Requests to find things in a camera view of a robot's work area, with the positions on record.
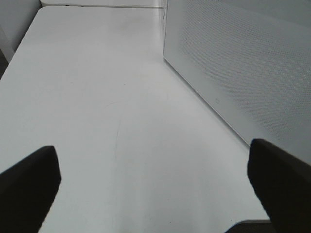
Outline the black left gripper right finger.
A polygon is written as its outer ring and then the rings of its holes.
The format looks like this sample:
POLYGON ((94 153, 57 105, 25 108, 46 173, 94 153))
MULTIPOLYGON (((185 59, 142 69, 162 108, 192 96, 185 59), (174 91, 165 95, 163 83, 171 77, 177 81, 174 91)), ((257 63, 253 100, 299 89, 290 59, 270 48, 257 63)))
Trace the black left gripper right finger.
POLYGON ((253 139, 247 176, 278 233, 311 231, 311 167, 264 139, 253 139))

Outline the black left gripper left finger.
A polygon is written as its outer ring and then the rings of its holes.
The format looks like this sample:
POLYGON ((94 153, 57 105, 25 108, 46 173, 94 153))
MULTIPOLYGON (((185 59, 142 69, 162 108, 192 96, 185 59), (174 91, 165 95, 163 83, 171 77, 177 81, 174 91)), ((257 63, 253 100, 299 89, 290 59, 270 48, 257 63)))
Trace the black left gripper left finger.
POLYGON ((0 231, 39 232, 59 190, 54 146, 43 146, 0 175, 0 231))

